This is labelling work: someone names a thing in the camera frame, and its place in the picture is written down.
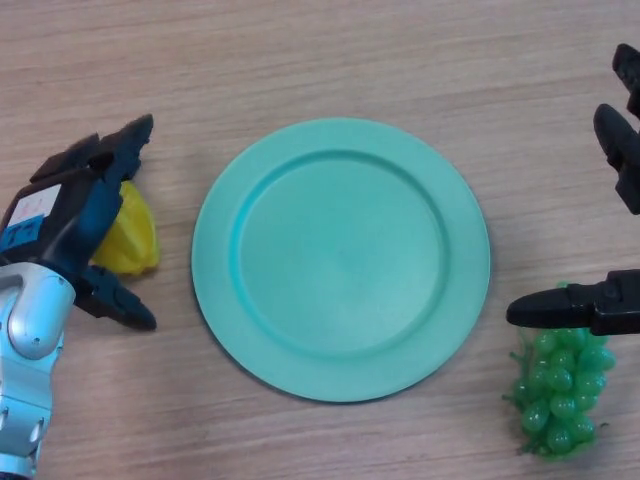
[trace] robotic hand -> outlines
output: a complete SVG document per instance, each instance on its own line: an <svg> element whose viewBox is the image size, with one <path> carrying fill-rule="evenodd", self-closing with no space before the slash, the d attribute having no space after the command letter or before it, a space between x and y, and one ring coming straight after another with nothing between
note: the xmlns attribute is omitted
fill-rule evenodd
<svg viewBox="0 0 640 480"><path fill-rule="evenodd" d="M640 118L640 52L619 45L613 70L630 98L627 109ZM640 134L609 105L600 105L594 129L607 162L618 172L616 191L640 214ZM587 327L594 335L640 333L640 270L609 272L596 285L568 285L524 296L507 310L507 321L532 328Z"/></svg>
<svg viewBox="0 0 640 480"><path fill-rule="evenodd" d="M153 118L143 116L50 157L0 225L0 479L35 476L51 419L51 375L72 305L137 330L153 314L117 277L91 265L116 219L121 182L140 168Z"/></svg>

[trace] wood grain surface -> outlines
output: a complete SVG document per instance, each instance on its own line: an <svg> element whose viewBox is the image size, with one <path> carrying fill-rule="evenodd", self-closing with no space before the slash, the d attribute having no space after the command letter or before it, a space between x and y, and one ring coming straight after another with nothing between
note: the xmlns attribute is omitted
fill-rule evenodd
<svg viewBox="0 0 640 480"><path fill-rule="evenodd" d="M162 264L131 287L159 330L73 314L39 478L637 478L640 337L611 342L619 366L595 411L610 426L583 458L517 455L500 401L517 375L509 301L640 265L640 220L592 131L599 103L628 99L610 68L620 42L640 46L638 0L0 1L0 204L70 142L156 118L138 183ZM198 208L223 168L324 116L432 144L477 194L493 249L487 305L459 353L356 406L290 398L239 371L190 279Z"/></svg>

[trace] teal plate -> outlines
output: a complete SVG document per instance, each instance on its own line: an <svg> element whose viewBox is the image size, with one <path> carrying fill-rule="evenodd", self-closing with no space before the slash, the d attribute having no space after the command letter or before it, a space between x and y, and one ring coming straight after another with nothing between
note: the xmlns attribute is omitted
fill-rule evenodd
<svg viewBox="0 0 640 480"><path fill-rule="evenodd" d="M202 313L246 370L356 402L420 381L484 303L482 212L453 166L397 128L332 118L279 130L215 182L195 228Z"/></svg>

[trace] yellow toy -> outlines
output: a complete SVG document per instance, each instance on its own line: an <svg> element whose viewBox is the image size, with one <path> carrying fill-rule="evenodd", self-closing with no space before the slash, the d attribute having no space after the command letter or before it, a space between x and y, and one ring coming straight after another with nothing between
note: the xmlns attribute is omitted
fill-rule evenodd
<svg viewBox="0 0 640 480"><path fill-rule="evenodd" d="M120 212L93 262L114 273L140 275L158 265L156 228L149 206L132 182L122 182L120 195Z"/></svg>

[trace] plastic grapes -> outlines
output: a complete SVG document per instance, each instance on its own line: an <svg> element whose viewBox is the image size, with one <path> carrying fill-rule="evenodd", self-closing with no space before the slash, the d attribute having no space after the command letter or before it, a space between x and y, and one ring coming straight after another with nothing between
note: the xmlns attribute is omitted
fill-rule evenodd
<svg viewBox="0 0 640 480"><path fill-rule="evenodd" d="M522 431L529 441L521 449L550 460L569 458L589 448L596 428L585 415L598 403L616 364L605 348L606 337L586 329L540 332L533 342L524 338L524 354L511 354L521 367L509 395L521 413Z"/></svg>

